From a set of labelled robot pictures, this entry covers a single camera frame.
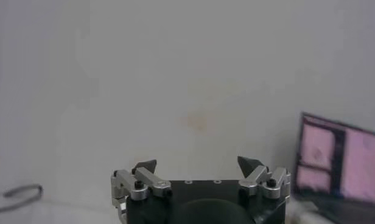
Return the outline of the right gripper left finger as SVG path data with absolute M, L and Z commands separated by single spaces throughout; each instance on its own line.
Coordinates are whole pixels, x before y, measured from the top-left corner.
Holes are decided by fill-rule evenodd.
M 139 162 L 131 171 L 115 170 L 111 175 L 111 203 L 117 209 L 121 223 L 127 222 L 127 200 L 144 201 L 150 195 L 172 196 L 172 184 L 155 175 L 157 161 Z

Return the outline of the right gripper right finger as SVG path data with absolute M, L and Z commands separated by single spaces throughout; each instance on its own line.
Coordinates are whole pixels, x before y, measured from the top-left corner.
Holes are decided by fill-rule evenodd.
M 290 201 L 291 173 L 285 167 L 274 171 L 260 162 L 244 156 L 237 157 L 244 178 L 238 181 L 239 195 L 243 199 L 255 197 L 258 193 L 269 200 Z

